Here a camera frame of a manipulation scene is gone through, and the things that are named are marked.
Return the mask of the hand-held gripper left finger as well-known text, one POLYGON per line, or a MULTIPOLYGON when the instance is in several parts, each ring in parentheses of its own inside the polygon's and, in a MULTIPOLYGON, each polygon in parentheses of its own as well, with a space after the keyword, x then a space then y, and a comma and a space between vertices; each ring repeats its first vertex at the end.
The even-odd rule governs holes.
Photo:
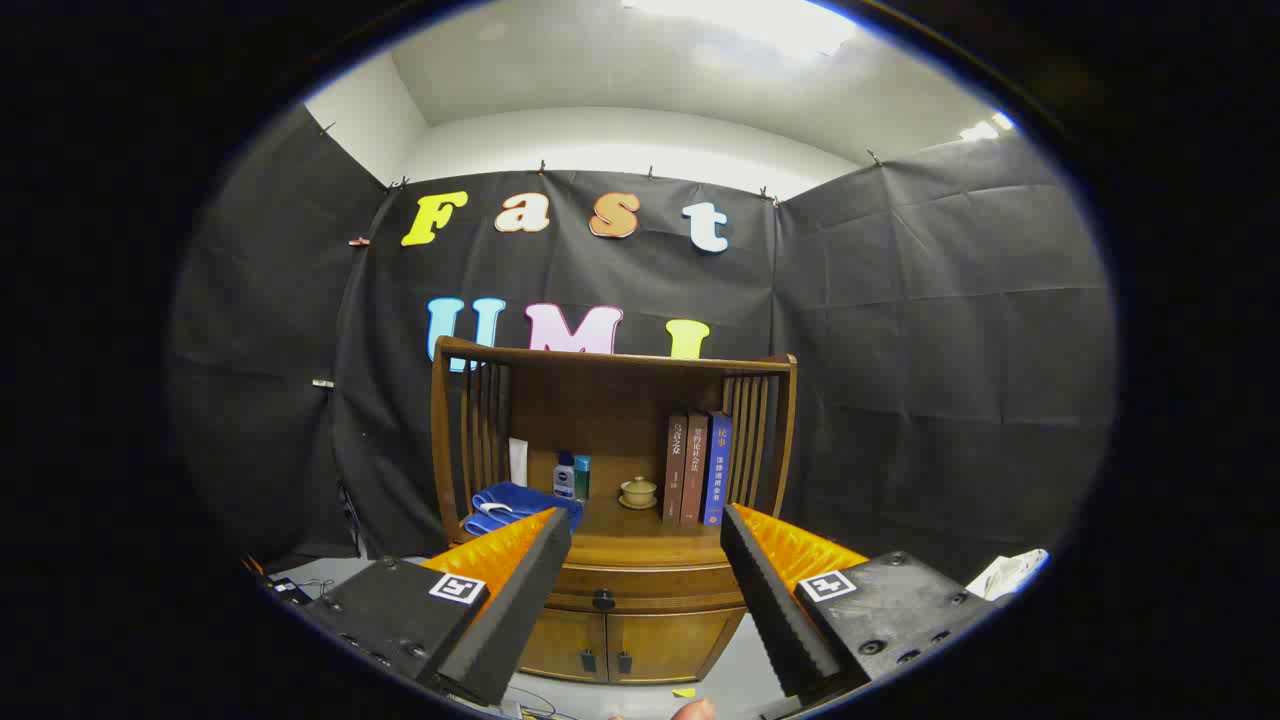
POLYGON ((385 673, 498 705, 570 546, 570 511, 547 509, 425 562, 372 562, 301 614, 385 673))

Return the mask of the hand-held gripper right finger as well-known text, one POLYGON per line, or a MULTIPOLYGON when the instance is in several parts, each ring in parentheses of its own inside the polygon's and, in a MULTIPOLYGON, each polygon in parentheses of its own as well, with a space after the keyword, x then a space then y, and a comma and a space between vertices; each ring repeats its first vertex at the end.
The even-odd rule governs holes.
POLYGON ((787 697, 828 700, 924 662, 998 605, 915 556, 852 552, 741 503, 721 547, 787 697))

